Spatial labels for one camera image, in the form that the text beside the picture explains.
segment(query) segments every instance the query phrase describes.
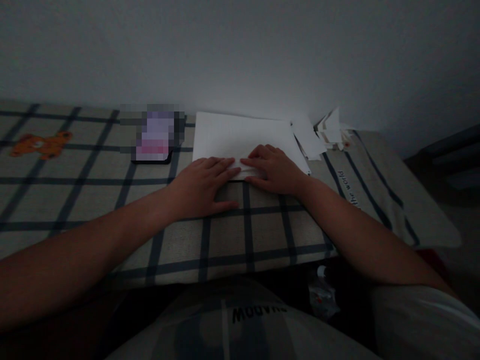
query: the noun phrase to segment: hand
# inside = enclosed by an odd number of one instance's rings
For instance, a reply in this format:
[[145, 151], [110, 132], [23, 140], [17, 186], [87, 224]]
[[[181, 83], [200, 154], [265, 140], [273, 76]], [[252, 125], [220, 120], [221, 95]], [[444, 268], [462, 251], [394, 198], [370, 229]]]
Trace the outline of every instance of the hand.
[[297, 197], [303, 184], [309, 181], [308, 175], [303, 173], [282, 150], [272, 145], [258, 145], [247, 159], [240, 161], [266, 173], [266, 180], [248, 176], [245, 181], [271, 193]]
[[236, 201], [215, 202], [218, 189], [240, 172], [228, 169], [233, 158], [200, 158], [192, 162], [166, 187], [174, 221], [199, 218], [236, 209]]

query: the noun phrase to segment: forearm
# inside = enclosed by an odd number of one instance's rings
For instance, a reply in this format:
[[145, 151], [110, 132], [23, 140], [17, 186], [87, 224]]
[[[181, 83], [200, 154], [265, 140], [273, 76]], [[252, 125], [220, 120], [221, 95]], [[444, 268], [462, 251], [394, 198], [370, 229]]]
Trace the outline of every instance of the forearm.
[[297, 194], [345, 259], [366, 277], [395, 285], [425, 285], [456, 296], [408, 245], [323, 182], [308, 178]]
[[65, 305], [175, 219], [165, 189], [0, 261], [0, 332]]

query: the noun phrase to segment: plaid tablecloth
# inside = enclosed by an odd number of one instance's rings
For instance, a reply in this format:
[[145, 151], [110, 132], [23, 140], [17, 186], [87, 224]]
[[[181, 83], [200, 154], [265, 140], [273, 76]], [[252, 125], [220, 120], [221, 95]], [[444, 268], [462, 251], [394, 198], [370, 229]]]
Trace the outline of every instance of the plaid tablecloth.
[[[119, 152], [117, 110], [0, 102], [0, 258], [167, 186], [192, 161], [195, 118], [169, 165], [134, 165]], [[72, 139], [57, 158], [10, 156], [24, 134]], [[460, 235], [377, 133], [353, 132], [346, 151], [309, 161], [312, 176], [417, 248], [460, 245]], [[337, 254], [294, 198], [232, 182], [218, 199], [239, 209], [167, 227], [107, 277], [117, 288], [202, 282]]]

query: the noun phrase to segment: person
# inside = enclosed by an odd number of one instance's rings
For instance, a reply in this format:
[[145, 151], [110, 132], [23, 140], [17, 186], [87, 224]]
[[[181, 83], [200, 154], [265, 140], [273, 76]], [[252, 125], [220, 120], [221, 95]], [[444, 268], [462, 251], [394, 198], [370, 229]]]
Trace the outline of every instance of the person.
[[[232, 158], [192, 162], [165, 188], [0, 261], [0, 331], [72, 302], [169, 224], [234, 209], [215, 202], [240, 172]], [[378, 353], [387, 359], [478, 359], [480, 320], [445, 281], [379, 222], [271, 145], [241, 162], [266, 178], [245, 181], [295, 196], [341, 255], [377, 284], [372, 291]], [[319, 319], [288, 307], [244, 278], [197, 284], [109, 359], [374, 359]]]

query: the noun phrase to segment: left hand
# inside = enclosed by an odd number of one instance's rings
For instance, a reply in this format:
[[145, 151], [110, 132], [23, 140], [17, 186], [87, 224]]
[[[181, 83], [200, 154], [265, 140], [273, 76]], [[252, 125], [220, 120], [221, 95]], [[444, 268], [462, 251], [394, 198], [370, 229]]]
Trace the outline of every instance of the left hand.
[[219, 188], [240, 172], [239, 167], [228, 168], [234, 161], [234, 158], [200, 158], [182, 170], [165, 189], [174, 221], [238, 208], [236, 201], [214, 201]]

